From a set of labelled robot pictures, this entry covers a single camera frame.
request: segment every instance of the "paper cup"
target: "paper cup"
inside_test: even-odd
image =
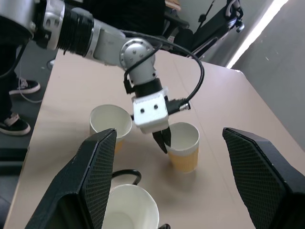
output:
[[[120,185],[110,191],[102,229],[158,229],[156,202],[143,188]]]
[[[170,129],[172,142],[166,149],[174,168],[184,173],[194,171],[198,164],[198,129],[189,123],[175,123]]]
[[[116,129],[115,154],[121,149],[124,138],[132,129],[132,118],[128,112],[111,104],[94,108],[90,114],[89,122],[90,135],[110,128]]]

